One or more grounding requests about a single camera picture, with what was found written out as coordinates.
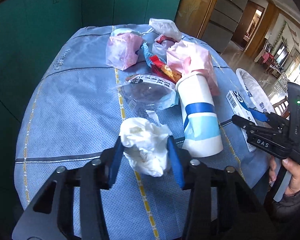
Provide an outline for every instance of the paper cup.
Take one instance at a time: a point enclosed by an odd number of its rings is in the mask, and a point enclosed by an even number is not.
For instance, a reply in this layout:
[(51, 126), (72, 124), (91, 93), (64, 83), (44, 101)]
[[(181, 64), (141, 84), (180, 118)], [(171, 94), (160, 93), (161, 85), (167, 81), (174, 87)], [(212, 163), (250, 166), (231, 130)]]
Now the paper cup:
[(180, 96), (185, 141), (192, 157), (207, 157), (223, 150), (217, 115), (206, 78), (197, 71), (176, 84)]

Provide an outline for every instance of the human hand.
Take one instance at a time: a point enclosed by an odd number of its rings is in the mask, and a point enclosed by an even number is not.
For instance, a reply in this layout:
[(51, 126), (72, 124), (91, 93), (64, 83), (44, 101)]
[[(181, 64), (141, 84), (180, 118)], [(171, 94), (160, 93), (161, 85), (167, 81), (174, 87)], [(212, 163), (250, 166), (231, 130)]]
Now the human hand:
[[(292, 174), (289, 186), (287, 187), (284, 194), (286, 196), (294, 195), (300, 191), (300, 165), (290, 158), (282, 160), (282, 165)], [(277, 168), (277, 163), (273, 156), (270, 158), (270, 169), (269, 169), (269, 183), (274, 182), (277, 178), (275, 174), (275, 169)]]

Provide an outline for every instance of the blue tablecloth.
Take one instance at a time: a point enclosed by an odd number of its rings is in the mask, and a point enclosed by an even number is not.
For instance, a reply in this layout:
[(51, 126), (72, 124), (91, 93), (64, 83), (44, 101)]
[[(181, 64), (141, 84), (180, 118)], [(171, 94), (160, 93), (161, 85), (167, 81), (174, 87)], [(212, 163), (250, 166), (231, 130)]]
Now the blue tablecloth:
[[(125, 71), (105, 64), (107, 40), (119, 27), (139, 32), (149, 29), (148, 25), (119, 25), (78, 30), (62, 47), (34, 91), (22, 121), (16, 150), (15, 187), (23, 208), (58, 166), (74, 169), (98, 157), (103, 149), (114, 145), (122, 119), (133, 117), (114, 87), (127, 76), (148, 73), (150, 69), (141, 50), (138, 62)], [(144, 36), (149, 48), (157, 36), (157, 33)], [(210, 46), (188, 35), (182, 39), (210, 51), (221, 92), (213, 100), (224, 150), (201, 161), (218, 169), (234, 166), (253, 187), (267, 169), (267, 154), (258, 149), (253, 153), (248, 151), (241, 130), (231, 122), (233, 111), (226, 94), (229, 90), (240, 91), (246, 103), (253, 105), (235, 73)], [(161, 111), (158, 116), (181, 146), (184, 132), (180, 105)], [(146, 197), (140, 195), (141, 184)], [(160, 178), (144, 175), (138, 181), (123, 157), (116, 184), (109, 191), (102, 190), (101, 195), (111, 240), (171, 240), (181, 236), (189, 191), (178, 188), (171, 172)], [(144, 201), (149, 203), (149, 212), (145, 210)], [(217, 214), (216, 205), (213, 190), (212, 218)], [(80, 236), (78, 189), (74, 196), (74, 232)]]

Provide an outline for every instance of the metal bolt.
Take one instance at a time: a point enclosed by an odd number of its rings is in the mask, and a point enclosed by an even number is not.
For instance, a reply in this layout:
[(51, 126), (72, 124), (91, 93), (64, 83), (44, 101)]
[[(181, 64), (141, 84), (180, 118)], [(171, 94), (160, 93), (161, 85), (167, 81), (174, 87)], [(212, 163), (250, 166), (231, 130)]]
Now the metal bolt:
[(59, 166), (59, 167), (56, 169), (57, 173), (63, 173), (65, 170), (66, 170), (66, 167), (65, 167), (65, 166)]
[(97, 166), (97, 165), (101, 164), (101, 160), (100, 159), (93, 159), (91, 161), (91, 163), (92, 163), (93, 166)]
[(232, 167), (232, 166), (227, 166), (227, 167), (226, 167), (226, 171), (227, 171), (228, 173), (234, 173), (234, 172), (235, 172), (235, 168)]
[(190, 161), (190, 164), (191, 164), (192, 166), (198, 166), (198, 165), (200, 164), (200, 161), (199, 161), (199, 160), (196, 160), (196, 159), (193, 159), (193, 160)]

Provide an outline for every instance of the barcode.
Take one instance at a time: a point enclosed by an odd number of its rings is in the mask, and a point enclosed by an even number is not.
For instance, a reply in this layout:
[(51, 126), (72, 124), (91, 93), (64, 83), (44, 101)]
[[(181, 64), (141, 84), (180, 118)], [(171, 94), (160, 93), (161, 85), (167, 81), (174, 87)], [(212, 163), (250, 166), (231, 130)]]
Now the barcode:
[(136, 107), (137, 103), (134, 100), (131, 100), (128, 106), (130, 107), (131, 110), (134, 110)]
[(233, 108), (235, 108), (235, 107), (237, 106), (237, 103), (235, 102), (235, 100), (234, 100), (233, 97), (231, 96), (231, 93), (228, 94), (227, 98), (228, 98), (228, 100), (229, 100), (231, 106), (232, 106)]

